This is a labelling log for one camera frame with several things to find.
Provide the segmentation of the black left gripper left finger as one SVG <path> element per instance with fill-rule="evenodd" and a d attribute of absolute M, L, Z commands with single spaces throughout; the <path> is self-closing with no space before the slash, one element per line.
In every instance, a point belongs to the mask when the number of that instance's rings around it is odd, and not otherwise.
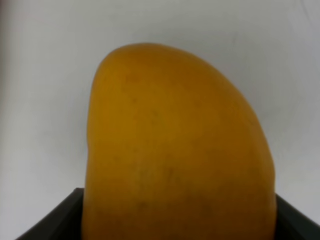
<path fill-rule="evenodd" d="M 20 240 L 80 240 L 84 189 L 76 188 Z"/>

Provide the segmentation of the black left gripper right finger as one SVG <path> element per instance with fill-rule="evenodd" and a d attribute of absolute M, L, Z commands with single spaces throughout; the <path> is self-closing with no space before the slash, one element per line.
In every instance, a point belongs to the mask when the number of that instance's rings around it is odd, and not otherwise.
<path fill-rule="evenodd" d="M 320 240 L 320 226 L 279 195 L 275 240 Z"/>

